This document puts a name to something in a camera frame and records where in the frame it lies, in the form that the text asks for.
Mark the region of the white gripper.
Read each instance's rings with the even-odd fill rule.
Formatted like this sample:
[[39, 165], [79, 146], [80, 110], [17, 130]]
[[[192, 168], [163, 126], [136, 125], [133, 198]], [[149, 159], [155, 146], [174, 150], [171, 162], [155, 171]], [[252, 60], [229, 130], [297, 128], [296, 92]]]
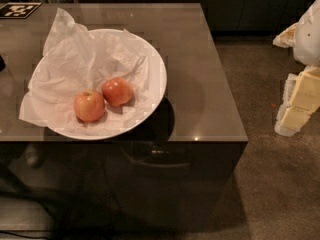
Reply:
[[320, 107], [320, 0], [315, 0], [273, 44], [293, 47], [294, 58], [306, 66], [298, 75], [290, 73], [285, 81], [282, 104], [276, 117], [277, 134], [291, 137], [298, 133]]

